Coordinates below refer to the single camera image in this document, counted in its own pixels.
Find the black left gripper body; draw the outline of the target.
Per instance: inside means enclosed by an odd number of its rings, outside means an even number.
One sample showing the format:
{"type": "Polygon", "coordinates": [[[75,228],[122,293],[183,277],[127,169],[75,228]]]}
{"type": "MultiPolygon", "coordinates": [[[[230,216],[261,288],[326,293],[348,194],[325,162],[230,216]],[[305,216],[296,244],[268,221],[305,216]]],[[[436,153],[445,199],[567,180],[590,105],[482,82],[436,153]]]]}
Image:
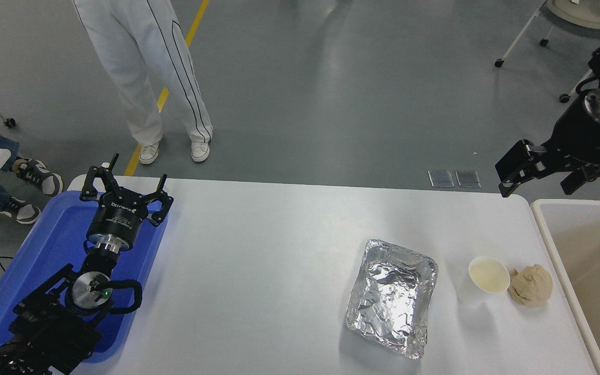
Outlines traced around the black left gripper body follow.
{"type": "Polygon", "coordinates": [[[106,192],[98,197],[97,212],[86,232],[86,239],[95,244],[98,238],[113,236],[126,246],[133,246],[147,215],[147,203],[138,192],[106,192]]]}

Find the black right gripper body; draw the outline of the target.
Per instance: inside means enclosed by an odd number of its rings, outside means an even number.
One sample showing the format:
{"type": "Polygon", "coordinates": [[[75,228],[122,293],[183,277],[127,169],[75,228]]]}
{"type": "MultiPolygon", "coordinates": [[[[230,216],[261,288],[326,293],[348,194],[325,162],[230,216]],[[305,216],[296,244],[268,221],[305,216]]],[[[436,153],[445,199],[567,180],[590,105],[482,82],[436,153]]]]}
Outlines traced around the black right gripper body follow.
{"type": "Polygon", "coordinates": [[[600,96],[573,101],[543,147],[584,163],[600,165],[600,96]]]}

